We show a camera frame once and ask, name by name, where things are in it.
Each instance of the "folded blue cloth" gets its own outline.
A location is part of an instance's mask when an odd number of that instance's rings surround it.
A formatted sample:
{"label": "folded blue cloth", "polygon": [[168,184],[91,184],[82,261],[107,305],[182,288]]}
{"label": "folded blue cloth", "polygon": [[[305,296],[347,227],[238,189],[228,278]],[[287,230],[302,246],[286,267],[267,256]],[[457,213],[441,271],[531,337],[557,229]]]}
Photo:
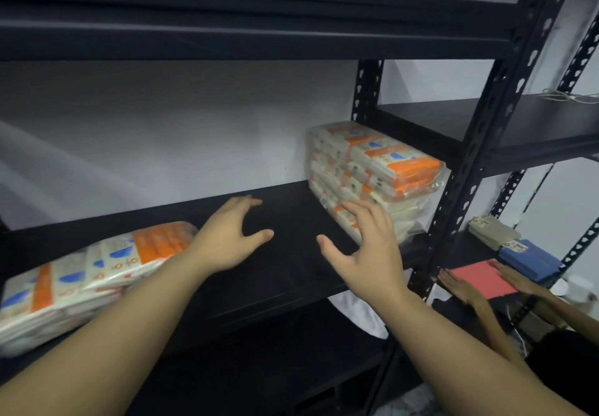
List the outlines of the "folded blue cloth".
{"label": "folded blue cloth", "polygon": [[561,261],[527,239],[509,241],[501,246],[499,256],[533,282],[558,272]]}

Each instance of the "black shelving unit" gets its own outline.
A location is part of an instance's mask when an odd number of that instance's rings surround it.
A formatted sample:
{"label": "black shelving unit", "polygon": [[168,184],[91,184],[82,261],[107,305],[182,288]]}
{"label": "black shelving unit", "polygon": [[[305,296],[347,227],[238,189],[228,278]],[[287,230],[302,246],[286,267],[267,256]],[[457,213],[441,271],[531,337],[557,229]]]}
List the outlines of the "black shelving unit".
{"label": "black shelving unit", "polygon": [[[468,238],[457,231],[482,178],[599,152],[599,124],[597,130],[579,130],[565,118],[587,117],[593,109],[545,104],[534,96],[520,102],[563,2],[0,0],[0,61],[359,60],[348,116],[442,159],[452,170],[428,233],[401,246],[404,265],[414,269],[409,286],[425,297],[431,276],[447,260],[476,261]],[[385,59],[495,63],[479,99],[378,106]],[[554,122],[549,124],[548,117]],[[541,119],[543,128],[537,124]],[[251,212],[244,228],[273,228],[275,238],[201,287],[131,414],[144,411],[144,405],[178,405],[193,396],[164,382],[175,372],[186,373],[179,369],[182,358],[196,358],[212,370],[219,361],[231,365],[225,356],[232,351],[247,370],[242,376],[228,369],[214,386],[243,393],[247,389],[238,385],[244,380],[264,379],[263,389],[244,394],[256,412],[301,414],[320,408],[329,414],[370,414],[391,396],[392,379],[405,359],[401,347],[393,338],[369,337],[322,301],[346,287],[320,256],[314,238],[325,233],[346,253],[356,245],[322,210],[305,181],[252,194],[265,203]],[[231,195],[236,194],[6,232],[0,235],[7,258],[0,277],[136,228],[175,220],[201,225]],[[325,338],[318,333],[322,330]],[[281,344],[289,351],[277,356]],[[11,370],[48,347],[12,361]],[[212,389],[210,395],[225,390]],[[152,399],[146,397],[164,400],[148,404]],[[197,408],[210,408],[209,400]]]}

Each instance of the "white cable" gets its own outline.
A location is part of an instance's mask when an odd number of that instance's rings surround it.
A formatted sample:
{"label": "white cable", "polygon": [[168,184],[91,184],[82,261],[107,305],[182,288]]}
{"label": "white cable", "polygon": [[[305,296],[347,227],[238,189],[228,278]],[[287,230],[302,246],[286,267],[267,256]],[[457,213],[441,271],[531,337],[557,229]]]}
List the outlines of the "white cable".
{"label": "white cable", "polygon": [[[512,317],[510,316],[510,307],[506,304],[505,305],[505,310],[507,311],[507,319],[510,320],[510,322],[512,321]],[[518,337],[520,337],[520,342],[522,343],[522,349],[524,350],[524,356],[528,356],[528,351],[526,349],[526,343],[524,342],[524,339],[522,338],[522,336],[520,336],[520,333],[518,332],[518,330],[514,327],[514,332],[518,335]]]}
{"label": "white cable", "polygon": [[[556,89],[543,89],[543,94],[538,95],[541,99],[547,99],[549,101],[558,101],[558,102],[566,102],[566,101],[574,101],[580,104],[599,104],[599,92],[595,94],[568,94],[563,91],[558,91]],[[585,101],[581,98],[592,98],[595,101]]]}

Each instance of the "person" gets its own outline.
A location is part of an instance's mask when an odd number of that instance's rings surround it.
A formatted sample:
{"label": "person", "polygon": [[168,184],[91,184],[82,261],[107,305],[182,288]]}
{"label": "person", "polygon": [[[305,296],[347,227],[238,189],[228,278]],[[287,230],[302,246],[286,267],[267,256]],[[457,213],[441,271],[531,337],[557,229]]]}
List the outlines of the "person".
{"label": "person", "polygon": [[449,270],[441,270],[439,280],[455,297],[474,309],[493,350],[584,412],[599,414],[594,396],[597,381],[584,373],[599,369],[599,321],[558,298],[547,288],[530,281],[515,269],[497,260],[489,262],[506,282],[521,293],[539,298],[573,331],[563,329],[547,334],[524,360],[499,325],[489,301],[480,291]]}
{"label": "person", "polygon": [[[245,214],[262,201],[227,201],[189,248],[0,388],[0,414],[123,414],[154,366],[187,302],[212,273],[241,263],[273,238],[244,237]],[[363,244],[343,255],[326,236],[323,256],[391,329],[445,411],[459,415],[579,415],[580,410],[427,307],[408,291],[387,213],[344,202]]]}

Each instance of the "plastic-wrapped tissue bundle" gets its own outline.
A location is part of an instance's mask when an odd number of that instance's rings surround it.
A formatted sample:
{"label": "plastic-wrapped tissue bundle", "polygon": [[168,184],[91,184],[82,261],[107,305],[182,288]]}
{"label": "plastic-wrapped tissue bundle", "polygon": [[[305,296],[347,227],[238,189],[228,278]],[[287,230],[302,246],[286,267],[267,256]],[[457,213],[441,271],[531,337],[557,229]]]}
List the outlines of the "plastic-wrapped tissue bundle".
{"label": "plastic-wrapped tissue bundle", "polygon": [[443,162],[352,121],[315,127],[310,142],[310,188],[355,242],[362,238],[344,200],[373,201],[389,212],[398,243],[422,231],[422,209],[443,185]]}
{"label": "plastic-wrapped tissue bundle", "polygon": [[126,287],[187,248],[197,229],[164,223],[102,240],[9,279],[0,356],[16,356],[91,320]]}

